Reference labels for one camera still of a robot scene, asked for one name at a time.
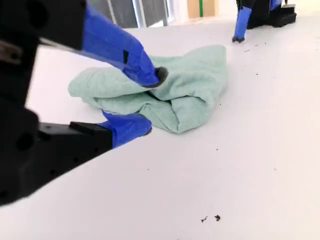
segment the white table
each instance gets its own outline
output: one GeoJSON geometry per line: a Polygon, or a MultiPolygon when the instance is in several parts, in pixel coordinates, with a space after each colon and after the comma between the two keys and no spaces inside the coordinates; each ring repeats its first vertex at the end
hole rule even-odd
{"type": "MultiPolygon", "coordinates": [[[[249,31],[243,44],[233,31],[220,20],[132,30],[152,55],[225,45],[221,105],[199,129],[154,129],[0,208],[0,239],[320,239],[320,17],[249,31]]],[[[92,66],[105,64],[40,49],[28,106],[44,122],[101,122],[67,91],[92,66]]]]}

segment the mint green towel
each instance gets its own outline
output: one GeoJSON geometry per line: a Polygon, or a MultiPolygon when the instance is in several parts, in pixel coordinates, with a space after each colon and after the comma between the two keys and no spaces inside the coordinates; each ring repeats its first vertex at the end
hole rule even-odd
{"type": "Polygon", "coordinates": [[[116,68],[89,68],[69,85],[73,97],[110,113],[141,113],[158,128],[183,133],[204,124],[227,85],[226,49],[212,45],[183,56],[150,57],[169,71],[166,81],[147,89],[116,68]]]}

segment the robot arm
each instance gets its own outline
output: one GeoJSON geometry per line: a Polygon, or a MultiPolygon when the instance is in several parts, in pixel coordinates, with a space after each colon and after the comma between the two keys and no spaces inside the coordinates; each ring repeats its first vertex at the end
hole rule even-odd
{"type": "Polygon", "coordinates": [[[296,21],[295,5],[282,7],[282,0],[236,0],[238,14],[232,42],[243,42],[247,29],[262,25],[275,28],[283,27],[296,21]]]}
{"type": "Polygon", "coordinates": [[[40,43],[108,62],[148,88],[163,83],[168,72],[154,68],[138,40],[84,0],[0,0],[0,5],[1,206],[152,129],[140,114],[105,113],[109,121],[100,124],[39,123],[25,102],[40,43]]]}

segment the blue tape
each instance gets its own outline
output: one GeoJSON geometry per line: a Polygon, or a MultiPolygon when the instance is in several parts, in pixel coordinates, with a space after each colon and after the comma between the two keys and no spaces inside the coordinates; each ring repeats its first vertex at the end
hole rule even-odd
{"type": "Polygon", "coordinates": [[[113,148],[117,148],[138,137],[142,137],[152,129],[151,121],[142,114],[115,115],[104,111],[102,112],[108,121],[98,125],[112,131],[113,148]]]}
{"type": "Polygon", "coordinates": [[[159,83],[156,70],[141,43],[87,5],[81,55],[107,62],[141,86],[159,83]],[[125,63],[124,51],[128,52],[125,63]]]}
{"type": "Polygon", "coordinates": [[[270,1],[270,10],[275,10],[282,4],[282,0],[271,0],[270,1]]]}
{"type": "Polygon", "coordinates": [[[238,39],[244,39],[249,18],[251,15],[252,9],[248,7],[242,7],[238,13],[238,17],[236,20],[234,36],[238,39]]]}

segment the dirt speck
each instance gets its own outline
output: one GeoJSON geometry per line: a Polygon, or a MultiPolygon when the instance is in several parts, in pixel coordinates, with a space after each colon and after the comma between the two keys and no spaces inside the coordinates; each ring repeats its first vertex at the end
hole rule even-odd
{"type": "Polygon", "coordinates": [[[221,217],[220,217],[219,215],[214,216],[214,217],[215,217],[215,220],[216,220],[217,222],[219,222],[219,221],[220,221],[220,219],[221,219],[221,217]]]}
{"type": "Polygon", "coordinates": [[[205,220],[207,220],[208,216],[206,216],[204,219],[201,219],[201,222],[203,223],[205,220]]]}

